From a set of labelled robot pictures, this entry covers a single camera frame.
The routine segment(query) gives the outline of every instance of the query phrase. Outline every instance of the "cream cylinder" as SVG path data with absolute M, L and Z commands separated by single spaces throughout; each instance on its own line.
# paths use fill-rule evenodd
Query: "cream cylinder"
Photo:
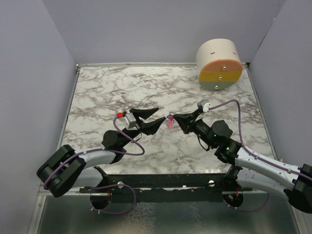
M 199 83 L 208 90 L 230 87 L 243 71 L 236 47 L 228 39 L 213 39 L 202 44 L 196 63 Z

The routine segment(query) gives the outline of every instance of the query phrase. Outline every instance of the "marble tabletop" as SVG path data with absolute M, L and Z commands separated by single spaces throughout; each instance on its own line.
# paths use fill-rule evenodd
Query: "marble tabletop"
M 159 107 L 148 119 L 153 120 L 170 112 L 192 112 L 206 98 L 212 106 L 237 99 L 242 109 L 244 143 L 273 158 L 246 69 L 227 90 L 207 91 L 200 90 L 195 66 L 82 67 L 62 144 L 76 150 L 100 147 L 104 132 L 114 129 L 117 112 Z M 232 138 L 239 141 L 237 116 L 236 104 L 230 103 L 206 113 L 203 120 L 208 125 L 225 120 L 234 132 Z M 214 156 L 214 150 L 204 151 L 194 134 L 183 134 L 176 122 L 169 130 L 165 121 L 155 135 L 143 135 L 139 142 L 145 155 L 124 156 L 118 163 L 101 165 L 103 170 L 108 174 L 175 174 L 225 173 L 229 168 Z M 141 152 L 131 143 L 125 149 L 130 153 Z

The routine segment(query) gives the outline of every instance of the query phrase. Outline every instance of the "red light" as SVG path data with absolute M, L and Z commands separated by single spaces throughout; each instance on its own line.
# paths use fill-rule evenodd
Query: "red light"
M 122 118 L 123 117 L 123 113 L 117 113 L 117 118 Z

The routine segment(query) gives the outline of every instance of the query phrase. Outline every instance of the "gray wall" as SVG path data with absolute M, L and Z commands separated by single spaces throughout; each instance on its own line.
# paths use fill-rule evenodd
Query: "gray wall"
M 41 0 L 0 1 L 0 233 L 24 234 L 55 151 L 75 63 Z
M 311 0 L 287 0 L 250 67 L 277 155 L 299 166 L 312 165 L 311 12 Z
M 250 62 L 284 0 L 43 0 L 77 63 L 195 62 L 234 41 Z

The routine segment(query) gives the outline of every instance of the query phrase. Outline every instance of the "metal frame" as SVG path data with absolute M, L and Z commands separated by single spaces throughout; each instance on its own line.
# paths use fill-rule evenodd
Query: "metal frame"
M 123 184 L 136 192 L 137 202 L 222 202 L 223 193 L 233 193 L 240 188 L 234 176 L 225 173 L 212 174 L 150 174 L 150 175 L 106 175 L 98 187 L 120 184 L 111 188 L 112 203 L 131 203 L 132 191 L 123 189 Z M 240 188 L 240 191 L 251 191 Z M 80 193 L 91 194 L 108 192 L 108 189 L 84 187 Z
M 144 67 L 144 66 L 196 66 L 196 63 L 161 63 L 161 62 L 159 62 L 159 63 L 155 63 L 155 62 L 141 63 L 141 62 L 138 62 L 138 63 L 77 64 L 77 68 L 78 69 L 77 69 L 77 73 L 76 73 L 76 77 L 75 77 L 74 87 L 72 89 L 70 102 L 69 102 L 67 110 L 66 110 L 66 117 L 65 117 L 64 122 L 63 122 L 61 135 L 60 135 L 60 138 L 58 140 L 58 148 L 62 144 L 62 140 L 63 140 L 63 136 L 64 136 L 64 131 L 65 131 L 68 115 L 69 115 L 69 112 L 70 112 L 71 104 L 72 104 L 72 101 L 73 101 L 73 98 L 74 98 L 74 93 L 75 93 L 75 89 L 76 89 L 76 85 L 77 85 L 77 81 L 78 81 L 78 77 L 79 77 L 79 73 L 80 73 L 80 68 L 81 67 L 123 67 L 123 66 L 129 66 L 129 67 L 130 66 L 142 66 L 142 67 Z M 275 149 L 274 149 L 274 146 L 273 146 L 273 143 L 272 143 L 269 131 L 268 131 L 265 112 L 264 112 L 264 110 L 263 110 L 263 108 L 261 106 L 261 103 L 259 101 L 259 97 L 258 97 L 258 94 L 257 94 L 257 92 L 255 90 L 255 87 L 254 87 L 254 84 L 253 84 L 253 81 L 252 81 L 252 78 L 251 78 L 251 75 L 250 75 L 250 72 L 249 72 L 249 68 L 248 68 L 248 66 L 245 63 L 243 63 L 243 66 L 247 70 L 247 74 L 248 74 L 249 80 L 250 80 L 251 85 L 252 85 L 252 89 L 253 89 L 253 92 L 254 92 L 254 95 L 255 95 L 255 99 L 256 99 L 257 105 L 258 105 L 259 110 L 260 110 L 260 114 L 261 114 L 261 117 L 262 117 L 262 120 L 263 120 L 263 124 L 264 124 L 265 130 L 266 130 L 267 136 L 268 136 L 268 140 L 269 140 L 269 144 L 270 144 L 271 149 L 272 149 L 273 156 L 274 156 L 275 159 L 277 159 L 276 152 L 275 152 Z M 258 192 L 260 192 L 260 191 L 251 191 L 251 192 L 245 192 L 245 193 L 258 193 Z M 46 199 L 46 196 L 48 196 L 48 195 L 52 195 L 52 194 L 49 191 L 44 190 L 43 189 L 43 185 L 41 184 L 40 188 L 39 188 L 38 198 L 37 198 L 37 201 L 36 201 L 36 206 L 35 206 L 33 217 L 32 217 L 31 223 L 30 223 L 30 228 L 29 228 L 28 234 L 37 234 L 38 228 L 39 228 L 39 224 L 40 224 L 41 215 L 42 215 L 42 212 L 43 212 L 43 207 L 44 207 L 44 204 L 45 204 L 45 199 Z M 79 189 L 71 189 L 65 195 L 90 195 L 90 194 L 82 194 L 82 193 L 79 192 Z M 296 223 L 298 225 L 300 233 L 301 234 L 309 234 L 308 227 L 307 227 L 306 221 L 304 219 L 303 213 L 301 211 L 293 208 L 293 207 L 292 207 L 292 210 L 293 210 L 293 216 L 294 216 L 294 218 L 296 220 Z

